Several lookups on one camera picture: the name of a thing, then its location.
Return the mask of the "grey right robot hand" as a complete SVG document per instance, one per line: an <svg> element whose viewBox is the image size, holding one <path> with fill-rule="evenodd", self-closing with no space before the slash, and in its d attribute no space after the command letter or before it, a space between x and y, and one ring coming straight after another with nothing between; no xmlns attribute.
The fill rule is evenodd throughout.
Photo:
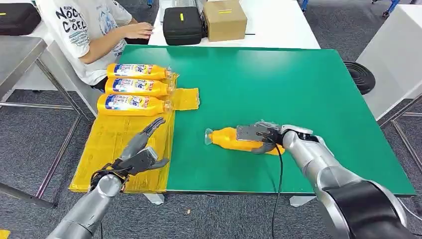
<svg viewBox="0 0 422 239"><path fill-rule="evenodd" d="M273 149L276 150L276 154L285 152L285 148L281 145L281 126L274 122L261 120L250 125L238 125L236 139L262 143L261 146L251 149L255 154L269 153Z"/></svg>

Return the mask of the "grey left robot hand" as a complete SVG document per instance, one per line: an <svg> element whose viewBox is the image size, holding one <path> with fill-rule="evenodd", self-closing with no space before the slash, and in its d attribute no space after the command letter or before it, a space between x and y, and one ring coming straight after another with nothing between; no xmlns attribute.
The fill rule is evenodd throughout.
<svg viewBox="0 0 422 239"><path fill-rule="evenodd" d="M169 159L162 158L159 160L156 151L151 146L147 146L154 131L165 122L163 117L159 117L148 124L144 130L137 133L111 167L126 177L166 166L169 163Z"/></svg>

